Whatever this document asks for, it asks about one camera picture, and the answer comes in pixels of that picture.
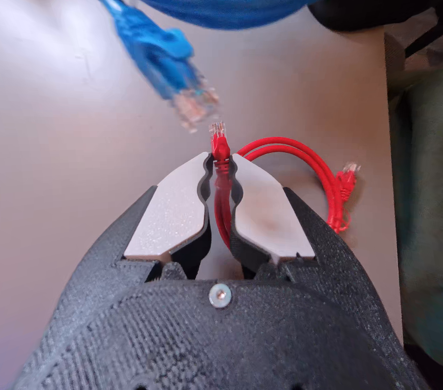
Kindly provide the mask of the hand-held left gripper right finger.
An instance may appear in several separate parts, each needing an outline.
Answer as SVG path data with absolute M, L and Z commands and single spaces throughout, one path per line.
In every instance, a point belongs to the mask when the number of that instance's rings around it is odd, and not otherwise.
M 283 186 L 239 154 L 232 156 L 231 197 L 230 251 L 241 264 L 315 258 Z

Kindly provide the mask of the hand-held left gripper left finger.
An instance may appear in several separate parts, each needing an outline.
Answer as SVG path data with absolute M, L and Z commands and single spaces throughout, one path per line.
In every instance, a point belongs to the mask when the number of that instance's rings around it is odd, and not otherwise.
M 209 157 L 207 151 L 198 154 L 158 184 L 124 251 L 126 259 L 169 262 L 174 250 L 203 230 L 206 201 L 198 188 Z

